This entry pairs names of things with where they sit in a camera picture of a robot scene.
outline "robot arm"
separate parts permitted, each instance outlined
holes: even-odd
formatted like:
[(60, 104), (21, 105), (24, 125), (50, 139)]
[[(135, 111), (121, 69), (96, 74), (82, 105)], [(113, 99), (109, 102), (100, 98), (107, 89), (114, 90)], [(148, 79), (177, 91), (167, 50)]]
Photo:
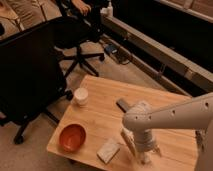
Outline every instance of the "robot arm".
[(123, 116), (123, 125), (133, 132), (138, 152), (156, 147), (151, 129), (202, 129), (206, 131), (196, 171), (213, 168), (213, 93), (196, 97), (175, 105), (151, 110), (146, 102), (130, 108)]
[(213, 93), (154, 111), (141, 111), (134, 113), (130, 109), (123, 117), (123, 125), (133, 132), (151, 128), (206, 130), (213, 118)]

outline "orange bowl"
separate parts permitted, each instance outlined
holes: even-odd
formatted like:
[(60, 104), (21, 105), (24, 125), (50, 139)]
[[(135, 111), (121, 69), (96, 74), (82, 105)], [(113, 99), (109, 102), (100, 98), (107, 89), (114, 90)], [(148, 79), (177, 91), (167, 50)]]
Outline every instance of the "orange bowl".
[(59, 144), (65, 151), (75, 152), (82, 146), (85, 139), (85, 129), (81, 125), (71, 124), (61, 131)]

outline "black chair back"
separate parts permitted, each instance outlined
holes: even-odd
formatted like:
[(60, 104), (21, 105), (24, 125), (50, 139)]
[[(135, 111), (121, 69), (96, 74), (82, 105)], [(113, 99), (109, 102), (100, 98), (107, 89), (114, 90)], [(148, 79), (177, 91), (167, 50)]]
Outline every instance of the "black chair back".
[(22, 124), (33, 120), (66, 88), (53, 32), (42, 23), (0, 42), (0, 111)]
[[(89, 35), (91, 36), (89, 37), (89, 40), (97, 42), (100, 39), (100, 35), (103, 33), (100, 10), (101, 8), (108, 6), (108, 0), (84, 0), (84, 2), (89, 4), (91, 7), (91, 11), (87, 14), (87, 16), (83, 16), (80, 13), (79, 9), (77, 9), (70, 0), (55, 0), (55, 2), (63, 17), (67, 18), (68, 17), (67, 13), (69, 11), (70, 13), (72, 13), (72, 15), (69, 16), (69, 18), (72, 17), (75, 20), (78, 20), (77, 22), (84, 22), (86, 20), (87, 24), (90, 23), (89, 27), (91, 33), (89, 33)], [(78, 30), (74, 31), (76, 33), (79, 32), (79, 28), (81, 28), (80, 30), (84, 32), (88, 32), (88, 29), (86, 27), (83, 27), (83, 24), (81, 24), (81, 26), (79, 27), (79, 24), (76, 24), (76, 22), (74, 21), (66, 20), (63, 22), (64, 23), (73, 22), (73, 25), (76, 25), (78, 27)]]

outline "gray carpet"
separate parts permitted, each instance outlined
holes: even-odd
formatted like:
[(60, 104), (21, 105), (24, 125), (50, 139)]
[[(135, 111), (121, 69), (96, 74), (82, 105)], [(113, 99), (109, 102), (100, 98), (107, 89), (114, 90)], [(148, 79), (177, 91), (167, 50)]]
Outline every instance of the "gray carpet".
[[(57, 8), (49, 1), (45, 1), (45, 11), (48, 18), (59, 15)], [(7, 28), (8, 36), (17, 30), (8, 21), (2, 20)], [(102, 52), (100, 44), (84, 43), (82, 45), (84, 52)], [(72, 54), (75, 50), (67, 50), (65, 54)], [(131, 84), (152, 87), (164, 90), (157, 82), (148, 75), (136, 68), (133, 64), (118, 65), (111, 58), (106, 56), (104, 62), (97, 59), (89, 61), (100, 73), (100, 77), (127, 82)], [(62, 62), (61, 67), (65, 71), (70, 62)], [(75, 90), (85, 76), (85, 71), (76, 68), (67, 78), (68, 88)], [(58, 118), (61, 118), (69, 102), (66, 99), (60, 99), (51, 106), (52, 111)], [(55, 129), (55, 125), (45, 116), (39, 116), (32, 122), (24, 133), (25, 142), (21, 145), (13, 144), (13, 137), (17, 131), (17, 126), (13, 123), (0, 127), (0, 170), (1, 171), (94, 171), (98, 170), (80, 163), (72, 165), (68, 159), (48, 153), (46, 146)]]

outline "paper cup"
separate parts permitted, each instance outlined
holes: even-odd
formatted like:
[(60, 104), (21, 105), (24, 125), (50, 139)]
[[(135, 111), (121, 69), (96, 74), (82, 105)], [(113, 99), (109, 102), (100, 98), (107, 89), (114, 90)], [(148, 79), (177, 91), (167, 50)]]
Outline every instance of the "paper cup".
[(85, 88), (78, 88), (74, 92), (74, 99), (78, 105), (84, 106), (88, 101), (88, 91)]

